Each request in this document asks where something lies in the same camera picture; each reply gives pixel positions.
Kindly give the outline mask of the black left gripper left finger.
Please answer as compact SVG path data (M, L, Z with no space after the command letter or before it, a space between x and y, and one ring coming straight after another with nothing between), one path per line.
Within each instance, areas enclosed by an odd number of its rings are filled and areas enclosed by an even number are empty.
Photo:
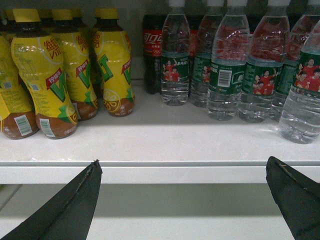
M3 240L85 240L102 179L95 160Z

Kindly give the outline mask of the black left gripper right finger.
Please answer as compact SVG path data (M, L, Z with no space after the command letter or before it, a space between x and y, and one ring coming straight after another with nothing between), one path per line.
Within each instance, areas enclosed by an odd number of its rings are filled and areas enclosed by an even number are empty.
M266 181L289 230L296 240L320 238L320 184L271 156Z

